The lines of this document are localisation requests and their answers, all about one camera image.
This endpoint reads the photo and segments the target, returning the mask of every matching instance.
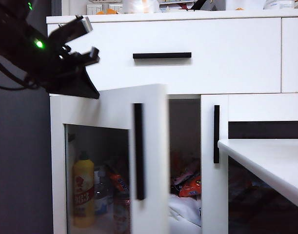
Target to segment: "drawer handle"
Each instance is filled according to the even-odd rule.
[[[135,147],[136,147],[136,187],[137,199],[145,199],[144,153],[143,153],[143,104],[134,103]]]
[[[133,59],[184,59],[184,58],[191,58],[191,57],[192,57],[191,52],[133,54]]]
[[[219,163],[219,108],[218,105],[214,107],[214,163]]]

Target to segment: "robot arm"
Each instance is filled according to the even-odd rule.
[[[0,70],[22,88],[41,86],[49,93],[98,99],[85,68],[99,61],[98,49],[92,47],[82,55],[71,53],[65,45],[92,30],[89,19],[76,17],[47,38],[27,24],[32,9],[33,0],[0,0],[0,55],[25,70],[27,76],[18,79],[1,64]]]

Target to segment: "cable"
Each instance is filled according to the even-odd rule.
[[[0,89],[15,91],[15,90],[23,90],[23,89],[27,89],[27,88],[25,88],[25,87],[9,88],[9,87],[0,86]]]
[[[19,85],[23,86],[26,89],[38,89],[39,88],[39,85],[36,82],[34,82],[32,84],[28,84],[28,83],[24,82],[23,80],[17,78],[15,75],[13,75],[11,72],[9,72],[8,69],[6,69],[1,63],[0,63],[0,71],[2,73],[4,73],[7,77],[9,77],[11,80],[18,83]],[[6,89],[6,90],[20,90],[20,88],[7,88],[7,87],[3,87],[3,86],[0,86],[0,88]]]

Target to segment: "white drawer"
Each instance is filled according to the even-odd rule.
[[[298,18],[282,19],[282,92],[298,92]]]
[[[167,84],[169,94],[280,92],[280,18],[93,23],[69,45],[100,50],[87,67],[98,90]],[[192,58],[133,59],[133,53]]]

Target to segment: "bottle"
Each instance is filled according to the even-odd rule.
[[[98,167],[95,171],[95,215],[107,213],[107,186],[104,183],[105,171]]]
[[[94,163],[83,151],[73,166],[74,226],[86,228],[94,223]]]
[[[129,192],[119,192],[114,198],[114,234],[130,234]]]

